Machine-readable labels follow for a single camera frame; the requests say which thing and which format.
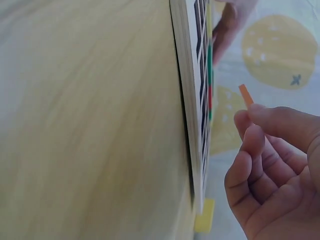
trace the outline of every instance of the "fingernail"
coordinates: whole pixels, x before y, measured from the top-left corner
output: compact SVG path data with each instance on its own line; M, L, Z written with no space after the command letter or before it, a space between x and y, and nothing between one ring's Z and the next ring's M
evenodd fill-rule
M249 106L248 110L249 110L249 112L251 112L251 113L257 113L257 112L259 112L259 111L261 111L261 110L263 110L263 109L265 109L265 108L266 108L266 107L263 106L263 105L261 105L261 104L256 104L256 103L254 103L254 104L251 104L251 105Z

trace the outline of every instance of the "yellow block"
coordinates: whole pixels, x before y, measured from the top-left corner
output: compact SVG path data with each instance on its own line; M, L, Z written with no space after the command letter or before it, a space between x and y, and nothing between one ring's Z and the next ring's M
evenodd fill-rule
M212 227L212 220L214 217L214 210L215 200L206 198L204 200L202 215L195 216L194 231L196 233L210 233Z
M211 4L209 1L206 5L206 31L208 40L210 40L212 37L212 30Z

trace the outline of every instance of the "white dots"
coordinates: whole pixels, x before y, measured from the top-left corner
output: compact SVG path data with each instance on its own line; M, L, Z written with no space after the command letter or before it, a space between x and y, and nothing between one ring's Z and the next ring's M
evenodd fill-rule
M269 26L268 29L271 30L271 31L277 31L278 30L278 28L276 26Z
M232 95L231 92L226 91L226 92L225 92L225 95L226 95L226 98L227 98L227 99L231 99L231 95Z
M264 43L264 38L263 37L260 37L259 39L258 39L258 44L259 45L262 45Z
M262 53L261 56L260 56L260 59L261 59L261 61L264 62L266 60L266 54Z
M254 50L253 47L247 48L247 49L246 49L246 54L247 54L248 56L251 56L253 50Z
M222 121L225 123L226 121L228 121L228 116L226 114L223 115L222 117Z

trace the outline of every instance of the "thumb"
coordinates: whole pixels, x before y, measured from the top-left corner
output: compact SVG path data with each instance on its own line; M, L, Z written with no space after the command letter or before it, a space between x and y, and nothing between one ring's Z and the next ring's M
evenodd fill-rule
M265 108L258 104L252 104L248 113L266 134L282 138L306 154L320 145L318 116L289 107Z

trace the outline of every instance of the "blue cross mark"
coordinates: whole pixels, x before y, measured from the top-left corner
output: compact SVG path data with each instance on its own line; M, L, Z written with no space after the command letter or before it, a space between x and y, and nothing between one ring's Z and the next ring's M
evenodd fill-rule
M299 75L293 75L292 76L292 78L293 78L293 81L291 82L291 86L293 86L293 85L300 85L300 80L301 80L301 74L299 74Z

